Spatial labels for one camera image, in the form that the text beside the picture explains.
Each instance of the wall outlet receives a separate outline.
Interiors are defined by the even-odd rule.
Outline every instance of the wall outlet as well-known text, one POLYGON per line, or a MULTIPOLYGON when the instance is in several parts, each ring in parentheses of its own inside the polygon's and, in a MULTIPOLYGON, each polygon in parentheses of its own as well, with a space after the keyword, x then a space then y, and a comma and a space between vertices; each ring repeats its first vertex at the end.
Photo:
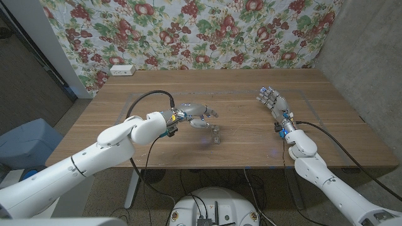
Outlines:
POLYGON ((112 75, 133 75, 136 71, 134 65, 113 65, 111 68, 112 75))

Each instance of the floral fabric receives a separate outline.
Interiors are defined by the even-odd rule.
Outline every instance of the floral fabric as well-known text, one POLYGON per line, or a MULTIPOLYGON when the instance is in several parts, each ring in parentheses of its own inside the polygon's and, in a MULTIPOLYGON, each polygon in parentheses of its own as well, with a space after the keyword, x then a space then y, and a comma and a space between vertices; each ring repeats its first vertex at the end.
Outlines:
POLYGON ((137 70, 309 68, 343 0, 40 0, 94 96, 137 70))

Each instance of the table top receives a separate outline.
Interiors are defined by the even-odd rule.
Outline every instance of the table top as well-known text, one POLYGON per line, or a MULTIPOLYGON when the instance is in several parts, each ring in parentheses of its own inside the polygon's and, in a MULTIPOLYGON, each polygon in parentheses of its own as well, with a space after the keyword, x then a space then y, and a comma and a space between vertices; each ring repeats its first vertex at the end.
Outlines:
MULTIPOLYGON (((262 86, 271 86, 286 99, 294 120, 324 127, 368 167, 395 167, 398 160, 357 112, 315 69, 269 70, 161 70, 137 71, 130 77, 111 77, 78 118, 46 165, 61 161, 96 142, 108 127, 124 120, 131 103, 150 90, 170 92, 176 105, 207 104, 219 113, 206 118, 219 125, 220 144, 212 144, 210 129, 194 129, 187 122, 178 125, 173 137, 159 139, 152 148, 148 168, 283 168, 283 140, 274 132, 271 112, 256 100, 262 86)), ((132 115, 170 108, 165 95, 150 95, 139 102, 132 115)), ((316 142, 318 153, 332 168, 354 163, 324 133, 298 125, 316 142)), ((145 167, 149 145, 134 145, 134 161, 145 167)), ((286 166, 294 161, 287 152, 286 166)), ((119 167, 131 167, 126 161, 119 167)))

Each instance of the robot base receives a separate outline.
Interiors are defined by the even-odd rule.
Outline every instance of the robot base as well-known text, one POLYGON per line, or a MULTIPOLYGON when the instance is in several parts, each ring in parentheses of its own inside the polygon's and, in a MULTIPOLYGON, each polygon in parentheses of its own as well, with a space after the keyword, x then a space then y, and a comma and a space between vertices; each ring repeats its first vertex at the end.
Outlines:
POLYGON ((208 219, 205 219, 205 207, 201 200, 194 197, 200 207, 200 213, 194 199, 186 196, 171 212, 170 226, 259 225, 257 211, 251 202, 232 190, 207 187, 193 191, 192 195, 204 201, 208 219))

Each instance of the door frame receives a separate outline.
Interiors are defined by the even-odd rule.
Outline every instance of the door frame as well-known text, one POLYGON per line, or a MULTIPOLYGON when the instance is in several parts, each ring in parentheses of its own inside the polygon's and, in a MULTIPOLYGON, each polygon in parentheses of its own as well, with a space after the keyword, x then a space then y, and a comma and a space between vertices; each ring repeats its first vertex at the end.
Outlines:
POLYGON ((36 43, 31 39, 29 34, 20 25, 14 15, 10 12, 7 6, 0 0, 1 6, 6 12, 0 9, 0 18, 6 25, 13 31, 14 35, 22 42, 25 48, 33 55, 36 61, 42 66, 45 72, 52 78, 52 80, 61 88, 63 93, 74 103, 77 100, 76 94, 68 86, 68 83, 57 72, 56 68, 50 63, 49 59, 42 53, 36 43))

